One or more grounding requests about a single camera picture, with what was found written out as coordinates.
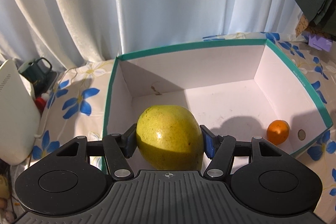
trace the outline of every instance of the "mug handle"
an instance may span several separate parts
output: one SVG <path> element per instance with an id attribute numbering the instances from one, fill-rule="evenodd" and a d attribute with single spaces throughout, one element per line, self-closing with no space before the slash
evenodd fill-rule
<path id="1" fill-rule="evenodd" d="M 51 72 L 51 70 L 53 69 L 53 66 L 52 66 L 52 64 L 49 62 L 49 60 L 46 59 L 46 58 L 44 58 L 44 57 L 40 57 L 39 59 L 35 60 L 35 62 L 38 63 L 38 62 L 40 62 L 42 59 L 45 60 L 45 61 L 47 61 L 47 63 L 49 64 L 49 69 L 48 69 L 48 71 L 45 73 L 45 74 L 48 74 L 48 73 Z"/>

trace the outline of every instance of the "mug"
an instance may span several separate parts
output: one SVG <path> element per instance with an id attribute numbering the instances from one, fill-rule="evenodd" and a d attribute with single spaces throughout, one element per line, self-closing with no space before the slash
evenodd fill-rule
<path id="1" fill-rule="evenodd" d="M 49 64 L 48 70 L 45 72 L 42 68 L 38 65 L 38 62 L 41 60 L 45 60 Z M 39 59 L 33 59 L 23 63 L 22 66 L 18 69 L 19 73 L 24 76 L 30 83 L 33 84 L 35 95 L 38 94 L 46 85 L 47 76 L 49 72 L 51 72 L 53 66 L 50 62 L 41 57 Z"/>

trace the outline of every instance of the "gray ribbed plate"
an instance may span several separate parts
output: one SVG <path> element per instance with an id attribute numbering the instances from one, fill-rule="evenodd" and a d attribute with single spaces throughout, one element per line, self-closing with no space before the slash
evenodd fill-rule
<path id="1" fill-rule="evenodd" d="M 275 218 L 252 212 L 231 196 L 224 183 L 206 180 L 197 171 L 143 170 L 133 180 L 116 182 L 102 202 L 83 213 L 45 217 L 28 212 L 17 223 L 322 224 L 323 221 L 313 213 Z"/>

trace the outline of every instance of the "curtain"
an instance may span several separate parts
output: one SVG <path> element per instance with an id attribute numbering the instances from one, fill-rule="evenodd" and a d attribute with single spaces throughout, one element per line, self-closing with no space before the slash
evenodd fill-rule
<path id="1" fill-rule="evenodd" d="M 235 32 L 294 33 L 294 0 L 0 0 L 0 61 L 56 70 Z"/>

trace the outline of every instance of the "cardboard box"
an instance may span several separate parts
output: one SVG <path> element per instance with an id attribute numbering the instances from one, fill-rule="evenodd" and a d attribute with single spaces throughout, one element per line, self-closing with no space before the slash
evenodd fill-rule
<path id="1" fill-rule="evenodd" d="M 193 42 L 119 56 L 106 102 L 104 135 L 124 133 L 152 105 L 181 105 L 214 134 L 251 141 L 277 119 L 289 123 L 279 147 L 304 151 L 332 126 L 320 97 L 270 40 Z M 305 138 L 298 138 L 304 130 Z M 152 169 L 136 151 L 133 171 Z M 204 157 L 204 166 L 210 160 Z"/>

